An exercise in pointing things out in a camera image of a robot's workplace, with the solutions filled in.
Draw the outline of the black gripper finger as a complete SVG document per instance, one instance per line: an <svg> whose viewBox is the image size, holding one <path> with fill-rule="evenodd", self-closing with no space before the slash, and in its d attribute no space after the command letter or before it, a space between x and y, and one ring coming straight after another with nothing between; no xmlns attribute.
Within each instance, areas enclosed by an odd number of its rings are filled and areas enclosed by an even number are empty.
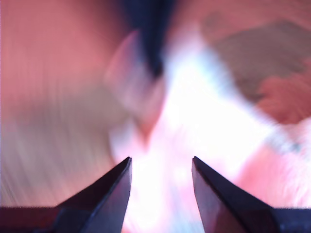
<svg viewBox="0 0 311 233"><path fill-rule="evenodd" d="M192 160L192 179L205 232L279 232L268 204L237 187L198 157Z"/></svg>
<svg viewBox="0 0 311 233"><path fill-rule="evenodd" d="M161 51L175 1L123 0L132 26L138 30L142 53L154 76L163 72Z"/></svg>
<svg viewBox="0 0 311 233"><path fill-rule="evenodd" d="M93 184L57 207L62 209L57 233L120 233L132 181L127 157Z"/></svg>

